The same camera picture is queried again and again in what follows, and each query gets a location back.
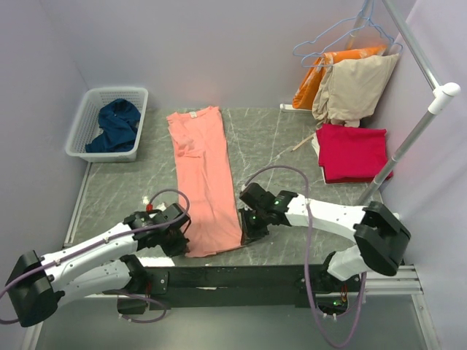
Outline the pink t-shirt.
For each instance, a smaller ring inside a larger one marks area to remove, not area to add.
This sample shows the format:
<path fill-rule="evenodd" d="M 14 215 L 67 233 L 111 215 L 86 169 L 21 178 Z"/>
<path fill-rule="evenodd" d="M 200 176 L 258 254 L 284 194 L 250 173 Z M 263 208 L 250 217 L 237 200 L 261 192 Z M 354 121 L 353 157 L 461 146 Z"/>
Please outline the pink t-shirt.
<path fill-rule="evenodd" d="M 188 257 L 207 257 L 241 246 L 242 229 L 228 160 L 223 119 L 217 106 L 167 117 L 178 190 L 190 201 L 185 236 Z"/>

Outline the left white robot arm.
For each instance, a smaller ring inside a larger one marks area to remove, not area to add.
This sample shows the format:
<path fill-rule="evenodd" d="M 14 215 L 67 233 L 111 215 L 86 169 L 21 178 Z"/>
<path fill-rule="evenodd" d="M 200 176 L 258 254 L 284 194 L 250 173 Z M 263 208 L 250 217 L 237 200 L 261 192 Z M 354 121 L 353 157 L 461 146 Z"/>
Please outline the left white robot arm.
<path fill-rule="evenodd" d="M 30 327 L 61 306 L 100 292 L 147 293 L 153 281 L 136 253 L 159 246 L 168 257 L 184 254 L 191 224 L 184 208 L 173 203 L 164 210 L 135 211 L 104 233 L 76 246 L 18 258 L 2 295 L 15 310 L 13 323 Z"/>

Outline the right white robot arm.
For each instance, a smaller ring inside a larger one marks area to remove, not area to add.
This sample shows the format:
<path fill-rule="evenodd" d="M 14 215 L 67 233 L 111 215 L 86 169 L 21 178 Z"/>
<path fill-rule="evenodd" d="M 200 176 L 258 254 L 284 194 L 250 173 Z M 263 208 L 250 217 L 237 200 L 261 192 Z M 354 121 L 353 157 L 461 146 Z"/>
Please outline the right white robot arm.
<path fill-rule="evenodd" d="M 353 243 L 341 252 L 331 252 L 313 282 L 336 291 L 353 276 L 373 271 L 395 276 L 411 239 L 408 229 L 384 204 L 343 206 L 317 201 L 296 192 L 278 195 L 252 182 L 239 195 L 242 240 L 257 241 L 267 236 L 270 225 L 308 227 L 323 230 Z"/>

